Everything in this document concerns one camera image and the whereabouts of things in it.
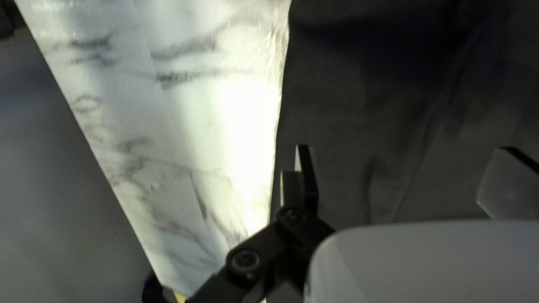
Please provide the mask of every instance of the black metal bracket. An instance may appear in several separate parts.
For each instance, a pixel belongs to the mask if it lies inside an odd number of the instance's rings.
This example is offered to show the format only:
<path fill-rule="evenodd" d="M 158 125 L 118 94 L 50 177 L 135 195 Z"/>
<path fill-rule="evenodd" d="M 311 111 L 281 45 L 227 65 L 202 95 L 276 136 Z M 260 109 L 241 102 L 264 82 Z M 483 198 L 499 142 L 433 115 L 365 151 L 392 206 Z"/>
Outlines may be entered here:
<path fill-rule="evenodd" d="M 318 187 L 307 145 L 281 172 L 281 208 L 267 227 L 232 249 L 226 265 L 188 303 L 258 303 L 289 280 L 303 293 L 311 256 L 334 230 L 318 218 Z"/>

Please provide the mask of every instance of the screw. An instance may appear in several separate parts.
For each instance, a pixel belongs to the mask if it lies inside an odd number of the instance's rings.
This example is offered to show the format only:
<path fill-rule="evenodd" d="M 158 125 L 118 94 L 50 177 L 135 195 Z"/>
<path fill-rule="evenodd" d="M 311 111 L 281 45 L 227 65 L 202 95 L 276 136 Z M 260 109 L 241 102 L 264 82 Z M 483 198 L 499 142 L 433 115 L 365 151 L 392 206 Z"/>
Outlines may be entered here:
<path fill-rule="evenodd" d="M 303 214 L 303 212 L 295 208 L 285 211 L 285 217 L 288 221 L 291 222 L 300 222 L 305 219 L 305 215 Z"/>
<path fill-rule="evenodd" d="M 240 273 L 252 271 L 260 264 L 260 256 L 251 249 L 242 249 L 232 256 L 232 268 Z"/>

